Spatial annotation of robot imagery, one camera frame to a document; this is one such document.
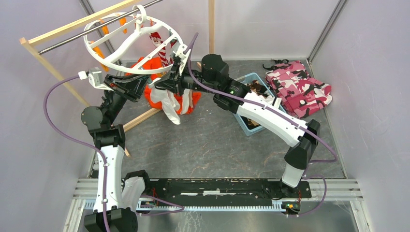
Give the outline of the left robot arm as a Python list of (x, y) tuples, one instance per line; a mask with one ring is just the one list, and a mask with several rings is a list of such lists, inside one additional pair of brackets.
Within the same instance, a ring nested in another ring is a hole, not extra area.
[(100, 68), (80, 72), (79, 77), (104, 90), (102, 104), (89, 106), (81, 114), (100, 155), (96, 201), (92, 214), (84, 217), (84, 226), (89, 232), (136, 232), (137, 204), (140, 197), (151, 193), (152, 184), (145, 170), (121, 178), (125, 131), (122, 125), (114, 126), (113, 122), (127, 99), (104, 83)]

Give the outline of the white sock with black stripes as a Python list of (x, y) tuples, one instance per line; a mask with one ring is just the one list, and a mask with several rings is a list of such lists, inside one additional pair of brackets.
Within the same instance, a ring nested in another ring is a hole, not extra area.
[(174, 124), (180, 125), (180, 117), (177, 114), (177, 110), (179, 110), (180, 104), (174, 97), (174, 94), (167, 90), (155, 89), (155, 87), (152, 86), (152, 82), (148, 85), (149, 89), (151, 89), (149, 100), (152, 103), (161, 103), (161, 109), (164, 111), (168, 119)]

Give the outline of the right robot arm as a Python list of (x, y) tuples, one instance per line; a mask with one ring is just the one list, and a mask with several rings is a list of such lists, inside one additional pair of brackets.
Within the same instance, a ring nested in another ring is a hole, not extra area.
[(213, 101), (221, 109), (252, 119), (279, 136), (290, 147), (284, 157), (287, 164), (279, 191), (285, 197), (296, 194), (318, 145), (320, 123), (316, 120), (306, 122), (274, 108), (248, 86), (232, 79), (229, 66), (220, 55), (204, 56), (201, 71), (186, 68), (184, 64), (181, 57), (175, 56), (171, 70), (153, 82), (152, 90), (183, 97), (189, 90), (214, 93)]

